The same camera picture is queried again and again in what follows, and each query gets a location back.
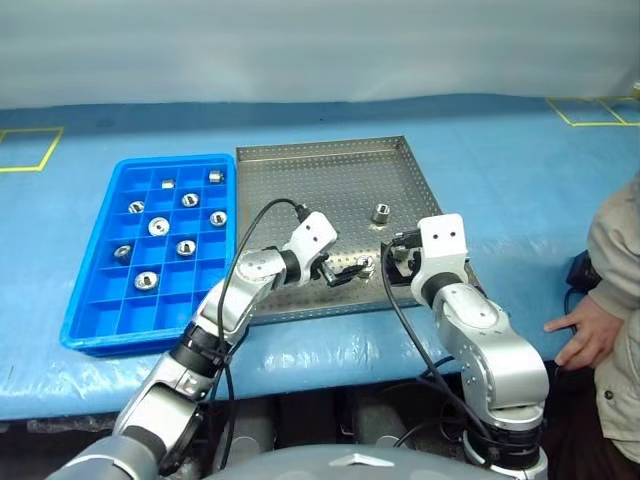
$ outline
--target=metal nut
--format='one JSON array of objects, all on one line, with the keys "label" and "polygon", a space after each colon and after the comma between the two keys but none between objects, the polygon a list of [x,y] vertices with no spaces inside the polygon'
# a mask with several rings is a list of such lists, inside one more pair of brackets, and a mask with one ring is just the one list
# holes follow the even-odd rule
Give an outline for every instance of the metal nut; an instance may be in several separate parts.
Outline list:
[{"label": "metal nut", "polygon": [[224,174],[220,170],[211,170],[209,172],[209,183],[223,183]]},{"label": "metal nut", "polygon": [[154,237],[160,237],[169,233],[169,222],[166,218],[155,217],[149,222],[149,233]]},{"label": "metal nut", "polygon": [[223,211],[213,212],[209,217],[209,221],[214,227],[222,227],[227,223],[227,214]]},{"label": "metal nut", "polygon": [[175,186],[176,186],[176,181],[173,178],[165,178],[162,181],[162,188],[164,189],[175,188]]},{"label": "metal nut", "polygon": [[129,204],[129,213],[142,213],[144,211],[144,202],[136,200]]},{"label": "metal nut", "polygon": [[131,262],[131,245],[122,245],[115,249],[113,257],[120,265],[129,265]]},{"label": "metal nut", "polygon": [[389,221],[389,215],[391,214],[391,209],[389,205],[384,203],[379,203],[376,205],[376,208],[373,209],[373,213],[371,214],[371,220],[379,225],[384,225]]},{"label": "metal nut", "polygon": [[198,205],[200,197],[197,193],[186,193],[182,196],[182,205],[187,208],[192,208]]},{"label": "metal nut", "polygon": [[182,240],[176,245],[176,253],[181,257],[190,257],[196,253],[196,242],[193,240]]},{"label": "metal nut", "polygon": [[356,265],[364,265],[364,268],[358,272],[360,278],[371,278],[373,272],[376,271],[376,261],[373,257],[363,255],[358,257]]},{"label": "metal nut", "polygon": [[158,274],[155,272],[142,272],[136,276],[134,284],[138,290],[153,290],[158,286]]}]

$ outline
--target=metal perforated tray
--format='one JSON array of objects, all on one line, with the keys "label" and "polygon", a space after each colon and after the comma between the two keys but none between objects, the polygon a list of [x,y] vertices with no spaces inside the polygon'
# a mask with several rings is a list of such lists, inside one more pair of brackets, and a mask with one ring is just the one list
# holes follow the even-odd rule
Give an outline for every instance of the metal perforated tray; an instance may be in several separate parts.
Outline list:
[{"label": "metal perforated tray", "polygon": [[[330,252],[335,270],[362,255],[376,259],[376,271],[368,281],[356,278],[329,288],[318,280],[276,292],[258,307],[256,323],[387,308],[380,243],[396,232],[415,229],[423,217],[442,213],[404,137],[240,147],[236,158],[239,236],[267,202],[289,197],[323,212],[338,230],[338,242]],[[371,222],[378,203],[391,209],[384,226]],[[280,247],[296,225],[291,207],[277,205],[264,217],[247,248]],[[396,294],[401,304],[415,304],[408,287],[396,289]]]}]

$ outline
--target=black cable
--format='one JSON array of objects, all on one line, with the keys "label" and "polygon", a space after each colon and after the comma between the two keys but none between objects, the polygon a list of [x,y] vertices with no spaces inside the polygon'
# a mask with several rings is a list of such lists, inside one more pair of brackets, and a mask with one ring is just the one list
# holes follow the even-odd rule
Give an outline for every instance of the black cable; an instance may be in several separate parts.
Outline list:
[{"label": "black cable", "polygon": [[[271,200],[264,207],[262,207],[262,209],[258,212],[256,217],[253,219],[253,222],[251,222],[251,225],[249,225],[249,228],[247,228],[247,231],[245,232],[244,236],[242,237],[242,240],[240,241],[240,245],[238,246],[238,249],[236,250],[236,254],[233,257],[233,260],[231,262],[229,273],[225,277],[224,283],[222,284],[222,291],[220,292],[220,299],[218,300],[218,312],[217,312],[218,338],[221,340],[220,342],[221,353],[222,354],[229,353],[229,362],[231,361],[231,356],[236,352],[236,350],[238,349],[238,347],[244,341],[244,338],[245,338],[243,337],[242,339],[240,339],[240,341],[236,343],[236,345],[234,345],[230,351],[228,350],[228,344],[224,341],[224,324],[222,321],[222,314],[223,314],[224,300],[225,300],[225,297],[227,296],[227,290],[229,289],[229,282],[231,281],[231,276],[233,275],[233,271],[236,268],[240,255],[242,255],[242,251],[244,250],[244,247],[247,245],[247,242],[249,241],[249,237],[258,226],[258,223],[260,223],[260,220],[262,220],[262,217],[265,216],[265,214],[271,209],[271,207],[279,203],[288,203],[289,205],[291,205],[293,208],[296,209],[296,213],[298,213],[298,216],[300,216],[300,210],[303,208],[303,206],[297,204],[296,202],[294,202],[289,198],[276,198],[275,200]],[[223,470],[227,466],[227,461],[229,460],[229,454],[231,453],[231,444],[233,442],[233,430],[235,428],[235,422],[236,422],[235,392],[233,390],[233,379],[231,376],[231,369],[228,363],[224,367],[224,373],[227,379],[227,390],[229,393],[229,420],[228,420],[229,428],[227,429],[227,439],[225,442],[224,451],[222,453],[220,470]],[[218,375],[214,379],[214,388],[212,388],[212,391],[211,391],[212,402],[215,399],[215,393],[218,389],[220,378],[221,378],[221,375]]]},{"label": "black cable", "polygon": [[[247,228],[246,233],[244,234],[244,236],[242,237],[242,240],[240,241],[238,250],[236,251],[236,254],[233,257],[233,261],[231,262],[231,268],[229,269],[229,274],[224,279],[224,283],[222,284],[222,291],[220,292],[220,300],[218,300],[218,335],[219,335],[218,338],[220,339],[224,339],[224,326],[222,323],[222,308],[224,305],[224,299],[227,296],[227,290],[229,289],[229,282],[231,281],[231,276],[233,274],[233,271],[236,268],[238,259],[240,258],[240,255],[242,254],[244,247],[249,241],[249,237],[258,226],[258,223],[260,223],[260,220],[262,220],[262,217],[265,216],[265,214],[271,209],[271,207],[273,207],[274,205],[277,205],[278,203],[288,203],[289,205],[293,206],[293,208],[296,208],[296,209],[298,208],[298,204],[289,198],[276,198],[275,200],[271,200],[264,207],[262,207],[262,209],[258,212],[258,215],[256,215],[256,218],[254,218],[253,222],[251,222],[251,225],[249,225],[249,228]],[[227,352],[226,342],[222,342],[222,350],[224,353]]]},{"label": "black cable", "polygon": [[[396,440],[396,443],[393,444],[393,448],[400,448],[404,444],[404,442],[409,440],[409,438],[414,436],[420,430],[424,430],[425,428],[428,428],[428,427],[435,427],[442,420],[445,420],[445,419],[430,418],[429,420],[425,420],[424,422],[419,423],[415,427],[410,428],[409,430],[407,430],[407,432],[404,435],[402,435],[398,440]],[[455,424],[455,425],[462,424],[461,422],[459,422],[457,420],[454,420],[454,419],[451,419],[451,421],[447,422],[447,423],[451,423],[451,424]]]},{"label": "black cable", "polygon": [[571,299],[571,295],[573,295],[574,293],[580,293],[580,290],[578,290],[575,287],[571,287],[569,290],[567,290],[567,293],[564,294],[564,314],[565,314],[565,316],[569,315],[569,312],[570,312],[569,300]]},{"label": "black cable", "polygon": [[229,428],[227,429],[227,438],[224,444],[222,460],[220,460],[220,470],[224,470],[227,466],[227,462],[229,461],[231,444],[233,443],[233,431],[236,427],[235,393],[233,391],[233,378],[231,377],[231,368],[229,368],[229,365],[225,367],[224,374],[227,378],[227,390],[229,391]]},{"label": "black cable", "polygon": [[[571,300],[571,295],[573,295],[574,293],[583,293],[582,291],[578,290],[575,287],[571,287],[569,290],[567,290],[567,292],[564,294],[564,315],[565,317],[567,315],[569,315],[569,313],[571,312],[571,309],[569,308],[569,301]],[[569,328],[571,328],[571,331],[573,332],[573,334],[575,335],[577,333],[577,329],[575,325],[571,325]]]},{"label": "black cable", "polygon": [[444,429],[445,424],[447,424],[447,423],[449,425],[452,424],[451,422],[446,422],[447,416],[444,414],[445,409],[447,407],[449,407],[449,406],[451,406],[451,407],[453,406],[453,405],[451,405],[451,402],[445,402],[445,403],[442,404],[442,407],[440,407],[440,416],[439,416],[440,423],[438,425],[438,430],[440,430],[440,435],[442,435],[442,437],[445,438],[449,443],[460,444],[460,443],[462,443],[462,433],[463,433],[464,429],[467,426],[467,422],[465,421],[465,418],[457,418],[456,422],[455,422],[455,425],[458,425],[458,426],[462,427],[462,431],[456,432],[457,433],[457,438],[455,438],[455,439],[451,438],[449,436],[449,433],[447,433],[445,431],[445,429]]},{"label": "black cable", "polygon": [[[437,362],[434,363],[434,365],[436,366],[436,368],[441,367],[442,365],[444,365],[445,363],[451,362],[455,360],[454,357],[452,356],[447,356],[447,357],[443,357],[440,360],[438,360]],[[422,372],[419,376],[421,378],[429,378],[429,376],[431,375],[431,370],[427,369],[424,372]],[[379,392],[377,392],[377,395],[386,395],[389,392],[393,392],[395,390],[398,390],[400,388],[403,387],[411,387],[411,386],[415,386],[419,384],[419,382],[403,382],[403,383],[396,383],[394,385],[389,385],[388,387],[383,388],[382,390],[380,390]]]},{"label": "black cable", "polygon": [[211,391],[209,393],[209,405],[213,406],[213,402],[216,400],[216,394],[218,393],[218,387],[220,386],[220,379],[222,378],[222,370],[218,370],[213,377],[213,383],[211,384]]},{"label": "black cable", "polygon": [[453,393],[453,391],[451,391],[451,388],[449,388],[449,385],[447,384],[447,382],[444,380],[444,378],[442,378],[442,375],[440,374],[440,372],[438,372],[438,369],[435,363],[433,362],[433,360],[431,360],[431,357],[422,346],[422,343],[420,342],[420,339],[416,335],[416,332],[413,330],[413,327],[409,323],[409,320],[405,317],[404,313],[400,309],[400,306],[398,305],[398,301],[396,300],[395,295],[391,290],[391,284],[389,283],[389,276],[387,274],[387,269],[384,267],[384,265],[386,265],[386,260],[389,257],[389,253],[391,252],[391,246],[393,244],[394,243],[391,242],[385,246],[384,252],[382,253],[382,260],[381,260],[383,265],[381,269],[382,283],[384,284],[385,292],[387,292],[387,297],[389,298],[389,302],[391,303],[393,310],[396,312],[396,315],[398,315],[398,318],[400,319],[402,326],[407,332],[407,335],[409,335],[409,338],[411,339],[414,346],[416,347],[416,350],[418,350],[418,353],[420,354],[424,362],[427,364],[429,371],[433,374],[436,384],[442,389],[442,391],[447,395],[447,397],[449,397],[449,399],[451,400],[451,403],[453,403],[454,406],[458,408],[458,410],[461,410],[462,412],[466,413],[469,416],[473,424],[476,426],[476,428],[480,432],[481,436],[487,439],[490,439],[491,435],[489,434],[487,427],[484,426],[480,418],[478,418],[475,412],[471,410],[471,408],[469,408],[469,406],[464,401],[462,401],[455,393]]},{"label": "black cable", "polygon": [[[385,265],[386,265],[386,260],[389,257],[389,254],[391,252],[391,247],[396,244],[397,243],[395,242],[395,240],[392,241],[391,243],[385,246],[384,251],[382,253],[382,259],[381,259],[381,262],[383,265],[381,269],[382,283],[384,285],[385,292],[387,293],[387,297],[389,298],[389,302],[393,307],[393,310],[398,315],[398,318],[400,319],[402,326],[407,332],[407,335],[409,335],[409,338],[411,339],[414,346],[416,347],[416,350],[418,350],[418,353],[420,354],[424,362],[427,364],[427,368],[428,368],[427,371],[430,371],[431,373],[433,373],[433,380],[434,380],[433,382],[421,377],[418,377],[416,380],[419,383],[432,387],[440,391],[441,393],[445,394],[449,398],[449,400],[451,401],[454,407],[456,407],[460,412],[467,414],[467,416],[471,419],[471,421],[473,422],[473,424],[476,426],[478,430],[477,432],[475,432],[475,435],[478,437],[480,441],[484,442],[486,445],[494,446],[499,450],[501,449],[521,450],[521,449],[526,449],[528,447],[533,447],[535,445],[539,445],[539,438],[538,440],[536,440],[536,442],[534,442],[529,446],[493,440],[492,436],[489,434],[488,429],[482,423],[482,421],[476,415],[476,413],[473,410],[471,410],[471,408],[451,390],[447,382],[444,380],[444,378],[436,368],[435,363],[433,362],[433,360],[431,360],[431,357],[422,346],[422,343],[418,339],[418,336],[416,335],[415,331],[413,330],[413,327],[409,323],[409,320],[405,317],[404,313],[400,309],[400,306],[398,305],[398,301],[396,300],[395,296],[393,295],[393,291],[391,290],[391,285],[389,283],[389,276],[388,276],[387,269],[385,268]],[[489,467],[491,464],[492,464],[491,460],[485,459],[482,466]]]},{"label": "black cable", "polygon": [[[455,360],[454,357],[452,357],[451,355],[447,356],[447,357],[443,357],[440,360],[438,360],[437,362],[434,363],[436,368],[440,368],[442,365],[444,365],[445,363],[449,363],[452,362],[453,360]],[[427,368],[424,372],[422,372],[420,374],[420,377],[422,378],[427,378],[429,375],[431,374],[431,369]]]}]

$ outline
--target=blue tablecloth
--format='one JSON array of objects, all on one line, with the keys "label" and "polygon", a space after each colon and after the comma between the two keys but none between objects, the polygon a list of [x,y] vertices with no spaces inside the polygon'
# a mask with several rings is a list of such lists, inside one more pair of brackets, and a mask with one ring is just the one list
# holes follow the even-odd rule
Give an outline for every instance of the blue tablecloth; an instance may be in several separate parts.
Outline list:
[{"label": "blue tablecloth", "polygon": [[[483,286],[545,359],[569,338],[542,325],[561,314],[570,259],[585,248],[599,204],[640,158],[635,127],[571,127],[543,99],[497,96],[0,111],[0,129],[42,126],[64,127],[45,168],[0,173],[0,420],[117,411],[154,364],[153,355],[95,359],[58,343],[105,187],[123,158],[405,135],[443,210],[464,216]],[[49,141],[7,135],[0,172],[7,162],[37,164]],[[416,307],[408,315],[434,358],[444,355],[432,314]],[[233,363],[244,397],[422,370],[391,311],[255,327]]]}]

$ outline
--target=gray wall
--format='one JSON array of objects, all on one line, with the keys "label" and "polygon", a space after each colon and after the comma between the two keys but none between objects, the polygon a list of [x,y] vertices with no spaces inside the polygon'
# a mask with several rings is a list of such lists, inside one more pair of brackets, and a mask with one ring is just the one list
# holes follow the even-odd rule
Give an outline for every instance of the gray wall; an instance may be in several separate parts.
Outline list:
[{"label": "gray wall", "polygon": [[0,2],[0,108],[626,94],[638,0]]}]

